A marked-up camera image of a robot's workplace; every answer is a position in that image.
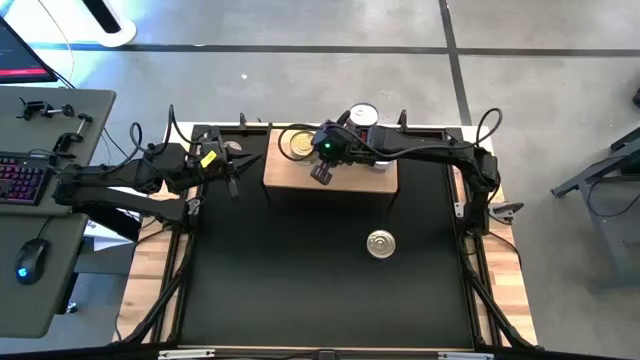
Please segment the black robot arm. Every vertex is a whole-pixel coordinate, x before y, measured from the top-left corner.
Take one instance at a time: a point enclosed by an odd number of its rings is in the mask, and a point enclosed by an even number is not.
[[[166,184],[169,192],[179,194],[193,186],[225,180],[231,196],[237,197],[237,177],[261,155],[226,147],[216,127],[209,133],[210,140],[199,143],[199,154],[191,154],[177,143],[163,143],[151,146],[141,159],[118,166],[68,165],[57,175],[53,198],[129,239],[137,239],[140,223],[118,209],[154,216],[184,231],[189,225],[189,204],[184,199],[154,200],[110,187],[153,194]]]
[[[331,181],[329,170],[340,164],[413,159],[456,166],[471,191],[464,208],[465,231],[481,235],[489,231],[486,209],[490,194],[499,187],[498,159],[477,144],[412,136],[402,128],[353,126],[340,120],[321,125],[312,144],[322,162],[314,166],[311,176],[325,185]]]

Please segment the gray desk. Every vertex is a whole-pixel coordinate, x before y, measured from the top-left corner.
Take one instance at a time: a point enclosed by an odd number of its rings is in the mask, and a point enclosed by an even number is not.
[[[33,148],[51,150],[58,135],[75,131],[77,119],[56,115],[53,119],[37,117],[29,122],[16,119],[22,107],[18,96],[25,101],[44,100],[54,107],[71,104],[77,112],[93,116],[94,122],[85,125],[84,142],[69,149],[75,161],[88,165],[100,139],[115,100],[113,91],[67,90],[33,87],[0,87],[0,150],[28,151]],[[55,182],[49,184],[43,197],[50,201]],[[45,215],[0,214],[0,336],[42,337],[65,295],[72,274],[87,217],[72,214],[55,217],[42,238],[48,240],[45,271],[34,285],[20,285],[14,273],[18,250],[24,242],[36,237],[46,221]]]

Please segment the gray floor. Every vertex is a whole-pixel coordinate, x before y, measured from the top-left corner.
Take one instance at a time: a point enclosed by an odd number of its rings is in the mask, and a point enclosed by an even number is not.
[[[113,3],[138,24],[137,43],[446,46],[437,0]],[[640,49],[640,4],[634,0],[449,0],[448,5],[458,47]],[[15,11],[10,23],[29,31]],[[72,39],[83,38],[81,28],[65,30]],[[46,38],[30,31],[23,35],[30,41]],[[38,52],[68,74],[66,52]],[[369,101],[384,122],[394,121],[402,108],[412,124],[461,122],[447,55],[76,51],[75,59],[77,86],[118,93],[108,128],[126,151],[132,121],[143,125],[145,139],[160,139],[169,103],[180,121],[237,121],[240,111],[265,121],[321,121]],[[538,339],[552,350],[640,357],[640,291],[588,291],[590,281],[611,275],[605,248],[578,194],[556,200],[549,193],[637,127],[640,110],[630,98],[640,87],[638,60],[460,58],[473,123],[490,107],[504,109],[493,141],[507,198],[526,204],[514,232]],[[113,147],[111,152],[112,161],[121,159]],[[94,162],[107,160],[103,144]],[[105,276],[86,281],[96,289],[118,289],[92,293],[87,304],[119,302],[124,281]],[[41,340],[2,340],[0,352],[106,343],[115,314],[106,309],[88,306],[73,320],[56,319]],[[58,329],[64,335],[53,335]]]

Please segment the monitor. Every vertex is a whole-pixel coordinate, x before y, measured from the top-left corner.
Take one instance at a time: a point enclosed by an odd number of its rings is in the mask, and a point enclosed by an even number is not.
[[[0,84],[57,80],[53,70],[0,18]]]

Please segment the keyboard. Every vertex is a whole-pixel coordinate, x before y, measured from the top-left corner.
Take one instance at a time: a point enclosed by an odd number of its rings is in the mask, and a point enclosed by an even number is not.
[[[54,164],[50,155],[0,151],[0,204],[37,206]]]

